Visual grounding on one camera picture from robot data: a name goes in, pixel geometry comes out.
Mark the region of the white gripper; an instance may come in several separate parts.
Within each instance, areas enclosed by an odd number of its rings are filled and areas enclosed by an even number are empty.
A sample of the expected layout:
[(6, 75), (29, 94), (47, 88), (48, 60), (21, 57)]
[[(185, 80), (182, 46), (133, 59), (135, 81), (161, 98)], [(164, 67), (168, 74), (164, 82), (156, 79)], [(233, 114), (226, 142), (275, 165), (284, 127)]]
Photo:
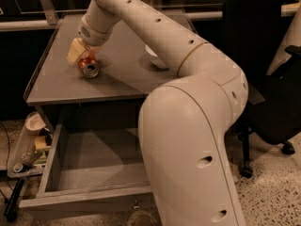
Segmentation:
[(75, 38), (71, 42), (70, 50), (67, 55), (68, 63), (74, 66), (79, 63), (83, 58), (87, 57), (88, 48), (91, 46), (91, 50), (96, 55), (102, 50), (102, 44), (108, 39), (109, 33), (101, 33), (93, 29), (86, 20), (86, 16), (83, 16), (80, 24), (78, 25), (78, 34), (82, 38)]

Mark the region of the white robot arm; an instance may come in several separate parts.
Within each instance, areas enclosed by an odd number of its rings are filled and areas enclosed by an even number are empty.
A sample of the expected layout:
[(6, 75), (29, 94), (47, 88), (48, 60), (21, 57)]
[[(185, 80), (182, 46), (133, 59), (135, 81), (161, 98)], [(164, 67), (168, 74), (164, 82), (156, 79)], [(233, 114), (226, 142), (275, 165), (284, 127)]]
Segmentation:
[(140, 147), (163, 226), (246, 226), (224, 136), (243, 113), (248, 84), (220, 50), (141, 0), (91, 0), (70, 64), (105, 43), (123, 21), (176, 79), (149, 94)]

